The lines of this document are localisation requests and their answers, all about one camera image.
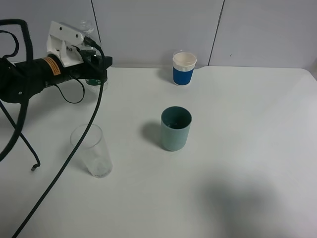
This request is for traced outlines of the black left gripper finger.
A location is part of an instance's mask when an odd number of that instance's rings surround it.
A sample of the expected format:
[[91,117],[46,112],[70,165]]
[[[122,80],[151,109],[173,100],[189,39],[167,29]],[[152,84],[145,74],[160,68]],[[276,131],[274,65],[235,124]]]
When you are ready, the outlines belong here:
[[86,66],[85,79],[107,81],[107,69],[112,66],[112,57],[88,56],[84,62]]

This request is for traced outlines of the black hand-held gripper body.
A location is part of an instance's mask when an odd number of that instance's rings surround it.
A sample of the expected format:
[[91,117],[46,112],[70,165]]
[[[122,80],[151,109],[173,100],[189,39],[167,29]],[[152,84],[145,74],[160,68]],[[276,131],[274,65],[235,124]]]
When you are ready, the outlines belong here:
[[27,62],[10,63],[0,60],[0,99],[7,103],[21,103],[25,87],[29,87],[28,98],[53,85],[73,78],[84,79],[88,73],[84,63],[63,67],[57,56],[47,56]]

